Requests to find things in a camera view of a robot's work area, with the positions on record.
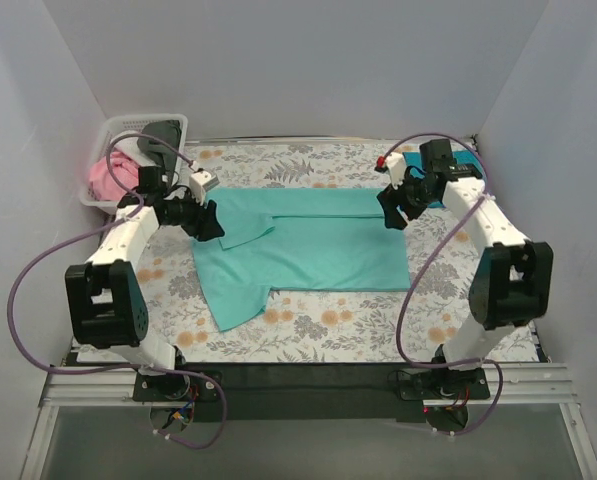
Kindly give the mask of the mint green t shirt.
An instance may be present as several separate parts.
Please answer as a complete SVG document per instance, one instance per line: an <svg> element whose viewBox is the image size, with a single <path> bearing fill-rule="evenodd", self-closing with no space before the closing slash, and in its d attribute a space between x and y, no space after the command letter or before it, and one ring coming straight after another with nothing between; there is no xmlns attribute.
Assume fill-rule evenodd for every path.
<svg viewBox="0 0 597 480"><path fill-rule="evenodd" d="M384 225L375 189L218 188L225 234L194 241L200 287L219 330L266 309L271 291L406 291L403 232Z"/></svg>

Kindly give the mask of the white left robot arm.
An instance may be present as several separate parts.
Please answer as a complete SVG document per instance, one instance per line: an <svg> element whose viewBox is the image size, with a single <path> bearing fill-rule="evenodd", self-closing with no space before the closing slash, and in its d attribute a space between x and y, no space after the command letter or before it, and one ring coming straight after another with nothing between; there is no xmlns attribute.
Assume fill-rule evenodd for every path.
<svg viewBox="0 0 597 480"><path fill-rule="evenodd" d="M162 226L178 226L206 242L225 232L217 204L207 198L219 180L206 170L192 173L178 197L167 190L158 167L139 169L138 186L116 208L114 226L89 259L65 273L71 324L81 345L111 350L132 364L172 370L176 347L150 330L147 304L136 268L150 238Z"/></svg>

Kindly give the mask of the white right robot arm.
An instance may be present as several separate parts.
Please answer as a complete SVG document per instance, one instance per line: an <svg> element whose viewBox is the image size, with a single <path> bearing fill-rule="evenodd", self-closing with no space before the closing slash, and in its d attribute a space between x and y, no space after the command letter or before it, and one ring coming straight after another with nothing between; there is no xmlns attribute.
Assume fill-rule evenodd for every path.
<svg viewBox="0 0 597 480"><path fill-rule="evenodd" d="M554 254L548 243L532 241L507 218L489 190L480 157L461 163L452 151L453 137L424 137L418 164L410 164L394 148L376 161L376 171L389 177L377 196L384 224L402 230L440 204L469 235L480 258L468 291L467 319L433 360L409 363L429 370L474 370L502 339L545 315Z"/></svg>

